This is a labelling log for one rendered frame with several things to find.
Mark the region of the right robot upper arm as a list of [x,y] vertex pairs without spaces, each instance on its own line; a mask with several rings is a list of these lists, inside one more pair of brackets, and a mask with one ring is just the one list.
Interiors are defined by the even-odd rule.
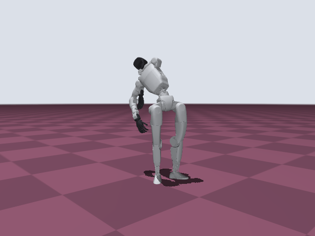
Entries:
[[139,91],[140,91],[142,88],[144,88],[144,86],[140,83],[139,80],[136,81],[135,85],[136,85],[136,87],[135,87],[135,89],[133,90],[131,97],[133,98],[133,103],[136,103],[136,104],[137,104],[138,99],[136,99],[136,98],[137,98],[137,96],[139,95]]

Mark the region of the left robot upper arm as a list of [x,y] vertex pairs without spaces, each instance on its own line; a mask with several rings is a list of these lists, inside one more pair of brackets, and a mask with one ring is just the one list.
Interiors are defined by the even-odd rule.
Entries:
[[152,63],[152,64],[153,64],[154,66],[156,66],[156,67],[161,67],[162,61],[161,61],[159,58],[156,58],[156,57],[152,58],[152,60],[151,60],[150,62],[148,62],[146,65],[144,65],[144,68],[143,68],[143,69],[139,69],[139,70],[138,70],[138,74],[141,75],[142,72],[145,70],[145,68],[146,68],[150,63]]

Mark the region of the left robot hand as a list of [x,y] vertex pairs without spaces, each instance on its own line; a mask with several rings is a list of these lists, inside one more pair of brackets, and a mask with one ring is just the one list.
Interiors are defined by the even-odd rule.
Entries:
[[137,105],[137,109],[142,109],[143,108],[143,105],[144,105],[144,98],[143,98],[143,95],[144,95],[144,91],[141,90],[140,91],[140,94],[138,95],[139,98],[138,98],[138,105]]

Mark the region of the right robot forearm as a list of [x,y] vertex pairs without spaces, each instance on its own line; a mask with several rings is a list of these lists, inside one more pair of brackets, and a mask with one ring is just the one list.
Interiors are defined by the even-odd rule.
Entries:
[[133,103],[133,98],[132,97],[129,99],[129,106],[131,108],[131,111],[132,111],[132,114],[133,114],[133,118],[136,119],[137,118],[136,114],[139,114],[139,111],[137,109],[137,104]]

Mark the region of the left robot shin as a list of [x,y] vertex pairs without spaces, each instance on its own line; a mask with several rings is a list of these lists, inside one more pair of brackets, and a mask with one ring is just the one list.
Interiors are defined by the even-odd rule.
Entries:
[[182,151],[183,151],[183,141],[180,142],[178,147],[171,147],[171,159],[173,163],[173,174],[179,172],[180,161],[182,158]]

